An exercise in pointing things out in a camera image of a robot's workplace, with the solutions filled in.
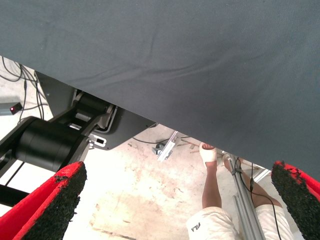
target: small black device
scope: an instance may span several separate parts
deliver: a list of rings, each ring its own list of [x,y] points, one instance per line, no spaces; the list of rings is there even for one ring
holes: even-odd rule
[[[15,115],[22,109],[20,102],[0,103],[0,116]]]

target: white shorts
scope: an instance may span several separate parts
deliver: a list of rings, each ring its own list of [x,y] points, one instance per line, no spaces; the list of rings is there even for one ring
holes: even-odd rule
[[[293,240],[282,207],[274,206],[282,240]],[[272,205],[258,206],[256,214],[266,240],[279,240]],[[230,215],[220,207],[207,207],[193,215],[186,223],[190,240],[241,240]]]

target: leg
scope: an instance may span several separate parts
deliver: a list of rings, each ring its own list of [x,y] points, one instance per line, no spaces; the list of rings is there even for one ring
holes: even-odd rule
[[[230,165],[228,160],[224,161],[224,166],[229,170],[229,172],[231,172],[230,170]],[[245,174],[244,172],[242,172],[242,179],[246,185],[246,187],[248,189],[250,189],[250,177]],[[279,206],[282,208],[280,202],[278,202],[276,199],[274,199],[273,197],[271,197],[258,183],[254,183],[253,184],[253,191],[252,191],[252,201],[253,201],[253,205],[255,208],[261,206],[261,205],[267,205],[267,204],[271,204],[270,200],[267,199],[266,197],[268,197],[270,200],[272,200],[273,204],[275,206]]]
[[[208,144],[203,144],[202,148],[204,150],[214,149],[213,146],[210,146]],[[214,161],[205,162],[207,175],[202,194],[202,208],[204,209],[208,207],[222,207],[222,201],[217,181],[217,155],[215,154],[214,157]]]

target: black cylinder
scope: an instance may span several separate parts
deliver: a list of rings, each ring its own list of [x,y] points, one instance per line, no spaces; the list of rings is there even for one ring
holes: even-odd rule
[[[35,120],[23,133],[14,151],[16,159],[57,172],[82,135],[68,126]]]

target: red foam pad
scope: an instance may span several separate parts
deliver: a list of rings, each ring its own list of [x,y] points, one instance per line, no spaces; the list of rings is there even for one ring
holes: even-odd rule
[[[62,168],[0,217],[0,240],[21,239],[83,164],[75,162]]]

